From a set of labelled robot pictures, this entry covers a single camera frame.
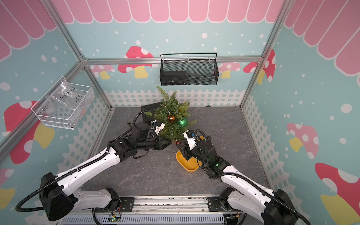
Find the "orange shiny ball ornament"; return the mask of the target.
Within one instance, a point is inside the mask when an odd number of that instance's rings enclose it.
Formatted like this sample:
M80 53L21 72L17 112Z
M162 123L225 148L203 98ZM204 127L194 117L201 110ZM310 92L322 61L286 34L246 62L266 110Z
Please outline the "orange shiny ball ornament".
M172 115L172 114L169 114L167 120L168 120L170 123L174 123L175 120L176 120L176 117L175 117L174 115Z

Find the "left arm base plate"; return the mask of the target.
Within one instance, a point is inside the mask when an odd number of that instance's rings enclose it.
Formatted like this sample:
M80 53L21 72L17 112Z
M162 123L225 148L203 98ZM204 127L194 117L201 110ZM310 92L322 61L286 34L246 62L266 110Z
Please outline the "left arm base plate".
M96 208L95 212L103 213L125 213L132 212L134 207L134 197L120 197L119 199L111 200L105 208Z

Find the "green glitter ball ornament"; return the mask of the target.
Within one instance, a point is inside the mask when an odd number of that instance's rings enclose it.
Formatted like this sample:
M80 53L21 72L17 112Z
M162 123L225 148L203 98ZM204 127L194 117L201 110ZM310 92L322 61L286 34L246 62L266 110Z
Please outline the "green glitter ball ornament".
M187 118L182 118L178 120L178 125L180 127L186 127L188 125L188 119Z

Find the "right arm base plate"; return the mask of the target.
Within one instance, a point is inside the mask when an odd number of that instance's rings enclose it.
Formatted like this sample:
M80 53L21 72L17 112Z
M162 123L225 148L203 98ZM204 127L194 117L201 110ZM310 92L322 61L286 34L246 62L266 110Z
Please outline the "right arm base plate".
M242 213L241 210L234 209L230 204L219 196L207 197L205 203L208 206L209 212L236 212Z

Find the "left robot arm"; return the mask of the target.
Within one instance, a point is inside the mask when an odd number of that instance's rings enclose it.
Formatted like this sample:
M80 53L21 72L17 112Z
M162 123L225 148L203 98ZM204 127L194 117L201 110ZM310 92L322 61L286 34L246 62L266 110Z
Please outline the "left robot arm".
M171 141L159 136L165 124L155 118L151 124L137 123L137 118L147 112L142 110L133 119L131 127L119 137L108 141L106 148L78 166L57 175L48 173L41 179L40 188L22 199L17 212L45 211L49 221L59 220L73 210L103 209L113 212L122 206L119 195L113 188L98 191L82 191L80 187L124 160L136 156L139 150L163 150Z

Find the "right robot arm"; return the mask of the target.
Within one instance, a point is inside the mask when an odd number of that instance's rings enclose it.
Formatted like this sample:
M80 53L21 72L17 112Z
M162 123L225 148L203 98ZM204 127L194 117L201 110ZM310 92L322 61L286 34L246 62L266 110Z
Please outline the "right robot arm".
M224 210L239 210L265 225L294 225L298 220L309 224L309 220L298 212L286 192L274 191L245 176L232 164L216 153L212 138L200 130L187 130L178 145L182 156L194 158L212 180L229 185L222 193Z

